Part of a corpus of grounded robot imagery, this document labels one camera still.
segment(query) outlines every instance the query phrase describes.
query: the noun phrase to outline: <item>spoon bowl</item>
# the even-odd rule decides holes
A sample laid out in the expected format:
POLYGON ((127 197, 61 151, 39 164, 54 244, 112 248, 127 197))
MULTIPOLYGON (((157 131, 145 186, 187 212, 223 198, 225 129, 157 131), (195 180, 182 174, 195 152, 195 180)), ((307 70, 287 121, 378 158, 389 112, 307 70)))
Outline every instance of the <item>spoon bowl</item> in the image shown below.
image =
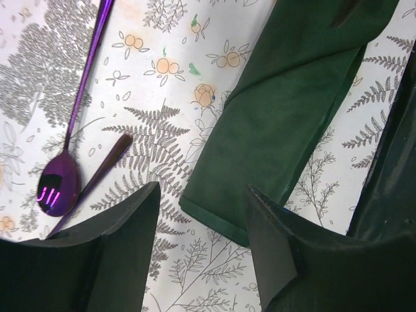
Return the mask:
POLYGON ((36 201, 49 216, 64 216, 77 203, 81 191, 78 166, 67 149, 52 159, 39 179, 36 201))

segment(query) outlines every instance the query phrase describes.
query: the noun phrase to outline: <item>table surface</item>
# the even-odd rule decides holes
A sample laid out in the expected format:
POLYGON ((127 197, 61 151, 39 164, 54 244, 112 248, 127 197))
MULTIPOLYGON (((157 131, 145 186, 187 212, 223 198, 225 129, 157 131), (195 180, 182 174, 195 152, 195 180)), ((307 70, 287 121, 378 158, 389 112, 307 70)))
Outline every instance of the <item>table surface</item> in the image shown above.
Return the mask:
MULTIPOLYGON (((1 238, 42 239, 57 223, 41 212, 34 191, 43 167, 62 148, 97 5, 0 0, 1 238)), ((273 5, 114 4, 71 140, 83 183, 120 133, 132 133, 135 143, 70 226, 111 208, 143 183, 161 182, 143 311, 260 311, 250 251, 187 216, 178 199, 273 5)), ((390 24, 368 45, 290 210, 345 233, 415 38, 416 3, 400 0, 390 24)))

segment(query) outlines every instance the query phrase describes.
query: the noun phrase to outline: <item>spoon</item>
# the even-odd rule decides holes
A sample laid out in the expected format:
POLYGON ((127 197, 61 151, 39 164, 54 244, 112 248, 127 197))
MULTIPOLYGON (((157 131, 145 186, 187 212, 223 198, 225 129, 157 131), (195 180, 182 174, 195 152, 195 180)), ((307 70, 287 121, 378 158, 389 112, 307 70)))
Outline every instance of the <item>spoon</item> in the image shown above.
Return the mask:
POLYGON ((113 0, 101 0, 92 42, 86 60, 81 84, 73 106, 68 130, 66 131, 62 153, 52 159, 45 167, 39 179, 37 202, 49 216, 63 216, 76 204, 81 191, 81 175, 77 164, 69 153, 70 138, 79 105, 83 97, 88 73, 94 60, 102 30, 107 22, 113 0))
POLYGON ((103 179, 103 177, 105 177, 105 175, 114 166, 118 159, 120 159, 120 157, 123 156, 123 154, 127 151, 132 142, 133 138, 129 135, 122 135, 118 139, 117 143, 115 143, 110 153, 105 157, 104 161, 98 167, 97 171, 94 173, 91 180, 85 185, 85 188, 79 194, 77 203, 75 204, 73 209, 59 220, 58 224, 52 229, 52 231, 46 237, 47 239, 53 236, 54 234, 58 233, 60 229, 62 229, 62 227, 66 225, 66 223, 76 212, 80 204, 82 204, 83 200, 91 193, 92 190, 94 190, 96 185, 101 181, 101 179, 103 179))

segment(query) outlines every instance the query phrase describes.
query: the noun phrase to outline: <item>dark green fabric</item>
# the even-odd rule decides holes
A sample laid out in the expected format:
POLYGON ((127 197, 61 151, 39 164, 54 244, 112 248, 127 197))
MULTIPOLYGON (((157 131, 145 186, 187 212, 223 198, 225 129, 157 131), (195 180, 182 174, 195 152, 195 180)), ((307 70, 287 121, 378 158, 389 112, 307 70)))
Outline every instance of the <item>dark green fabric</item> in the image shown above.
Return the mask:
POLYGON ((278 0, 179 203, 248 246, 244 187, 280 205, 350 88, 368 42, 398 0, 363 0, 339 28, 342 0, 278 0))

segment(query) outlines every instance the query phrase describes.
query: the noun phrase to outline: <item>spoon handle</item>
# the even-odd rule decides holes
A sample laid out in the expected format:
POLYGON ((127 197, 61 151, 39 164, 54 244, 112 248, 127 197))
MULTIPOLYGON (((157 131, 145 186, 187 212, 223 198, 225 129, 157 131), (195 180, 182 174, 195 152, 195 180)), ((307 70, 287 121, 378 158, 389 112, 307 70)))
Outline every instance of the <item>spoon handle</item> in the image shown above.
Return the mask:
POLYGON ((120 159, 121 156, 127 151, 133 138, 129 135, 122 135, 117 143, 112 147, 110 153, 105 157, 104 161, 98 167, 97 171, 92 176, 91 180, 85 185, 85 188, 81 191, 78 197, 78 201, 73 207, 73 209, 65 214, 58 222, 58 224, 52 229, 49 235, 46 237, 50 238, 52 235, 58 233, 60 229, 68 222, 74 212, 77 210, 78 206, 83 202, 83 200, 95 189, 97 184, 105 177, 109 170, 115 165, 115 163, 120 159))
POLYGON ((111 9, 113 2, 114 0, 101 0, 99 4, 96 26, 94 28, 94 32, 92 33, 90 51, 88 52, 88 58, 86 60, 83 76, 81 77, 81 84, 79 85, 77 98, 73 106, 71 119, 68 124, 68 129, 66 130, 64 150, 67 150, 70 145, 70 137, 71 137, 71 133, 73 130, 73 125, 77 117, 79 105, 81 104, 81 100, 83 98, 86 81, 88 79, 88 74, 90 73, 90 69, 92 67, 92 61, 94 60, 94 57, 96 55, 97 46, 101 38, 101 33, 103 32, 103 28, 107 22, 107 18, 109 16, 110 9, 111 9))

